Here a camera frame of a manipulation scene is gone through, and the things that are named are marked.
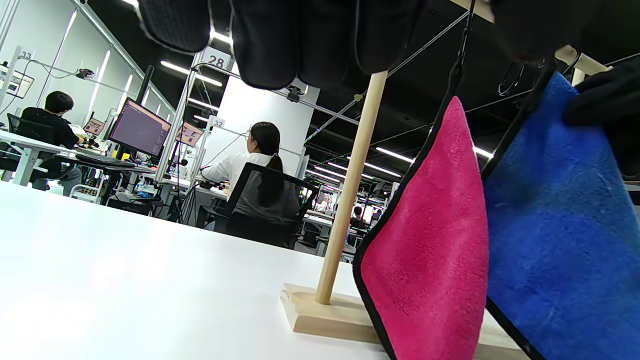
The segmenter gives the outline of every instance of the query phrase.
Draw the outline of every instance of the blue towel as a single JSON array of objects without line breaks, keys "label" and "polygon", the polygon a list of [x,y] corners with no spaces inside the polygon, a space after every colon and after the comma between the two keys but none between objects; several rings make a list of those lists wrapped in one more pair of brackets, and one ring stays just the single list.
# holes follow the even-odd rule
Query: blue towel
[{"label": "blue towel", "polygon": [[640,359],[640,230],[599,127],[555,74],[484,182],[488,295],[547,360]]}]

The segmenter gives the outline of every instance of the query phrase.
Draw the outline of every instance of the monitor screen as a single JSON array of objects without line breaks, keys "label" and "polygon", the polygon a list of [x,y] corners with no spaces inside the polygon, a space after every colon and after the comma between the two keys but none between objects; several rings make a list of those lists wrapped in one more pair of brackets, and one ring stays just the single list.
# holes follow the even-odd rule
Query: monitor screen
[{"label": "monitor screen", "polygon": [[203,132],[204,130],[185,122],[182,125],[182,129],[178,131],[178,135],[175,137],[175,140],[189,146],[195,146]]},{"label": "monitor screen", "polygon": [[[4,83],[4,79],[6,78],[6,73],[8,71],[8,67],[0,65],[0,84]],[[11,82],[9,82],[9,89],[7,89],[6,93],[20,99],[24,99],[25,95],[27,95],[27,91],[31,88],[33,81],[34,79],[32,77],[14,70]]]},{"label": "monitor screen", "polygon": [[151,156],[158,156],[170,128],[171,124],[153,111],[132,99],[127,99],[116,119],[109,140]]},{"label": "monitor screen", "polygon": [[83,127],[83,129],[90,134],[94,134],[95,136],[100,135],[102,130],[104,130],[104,123],[102,121],[98,121],[94,118],[89,119],[89,122]]}]

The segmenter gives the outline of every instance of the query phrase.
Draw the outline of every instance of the black hair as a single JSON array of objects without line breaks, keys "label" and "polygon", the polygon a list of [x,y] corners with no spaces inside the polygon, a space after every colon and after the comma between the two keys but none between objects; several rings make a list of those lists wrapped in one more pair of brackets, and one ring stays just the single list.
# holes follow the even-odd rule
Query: black hair
[{"label": "black hair", "polygon": [[44,109],[54,114],[68,111],[72,108],[74,108],[74,100],[62,91],[54,91],[47,95],[44,102]]},{"label": "black hair", "polygon": [[[266,168],[282,172],[282,159],[280,151],[280,131],[278,128],[266,121],[257,122],[249,130],[251,139],[255,140],[261,154],[272,156]],[[284,189],[284,182],[275,179],[273,176],[263,176],[258,185],[258,201],[262,206],[269,206],[278,200]]]}]

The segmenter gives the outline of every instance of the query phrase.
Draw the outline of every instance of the pink towel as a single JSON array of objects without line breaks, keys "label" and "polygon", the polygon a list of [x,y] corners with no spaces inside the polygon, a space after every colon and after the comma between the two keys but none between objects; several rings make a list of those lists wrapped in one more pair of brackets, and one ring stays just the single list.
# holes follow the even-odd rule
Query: pink towel
[{"label": "pink towel", "polygon": [[437,125],[354,262],[356,284],[392,359],[471,360],[483,319],[486,208],[457,97]]}]

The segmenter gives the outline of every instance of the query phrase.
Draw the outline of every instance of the white table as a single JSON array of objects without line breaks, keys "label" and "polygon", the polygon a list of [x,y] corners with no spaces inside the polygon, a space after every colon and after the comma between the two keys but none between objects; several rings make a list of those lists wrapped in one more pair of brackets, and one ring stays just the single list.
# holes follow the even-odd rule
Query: white table
[{"label": "white table", "polygon": [[[175,176],[171,176],[171,179],[162,179],[160,180],[161,184],[168,184],[168,185],[173,185],[173,186],[178,186],[181,189],[190,189],[191,188],[191,181],[187,180],[187,179],[180,179],[180,181],[178,181],[178,178]],[[227,194],[218,189],[218,188],[211,188],[209,190],[205,189],[205,188],[201,188],[201,187],[197,187],[196,191],[201,192],[201,193],[207,193],[217,199],[220,200],[224,200],[227,201]]]},{"label": "white table", "polygon": [[[316,287],[322,258],[6,183],[0,199],[0,359],[387,358],[291,331],[282,284]],[[358,296],[351,265],[335,291]]]},{"label": "white table", "polygon": [[302,221],[308,222],[310,224],[318,225],[318,226],[321,226],[321,227],[322,226],[325,226],[325,227],[333,226],[333,222],[331,220],[327,220],[325,218],[321,218],[321,217],[317,217],[315,215],[309,215],[309,214],[306,214],[305,218],[302,219]]},{"label": "white table", "polygon": [[18,162],[18,167],[15,170],[13,183],[21,186],[27,186],[29,183],[33,169],[37,169],[37,166],[39,165],[38,157],[41,152],[48,152],[51,154],[76,153],[75,151],[69,150],[65,147],[51,145],[49,143],[27,138],[8,131],[0,131],[0,141],[9,144],[13,143],[11,147],[20,153],[20,160]]}]

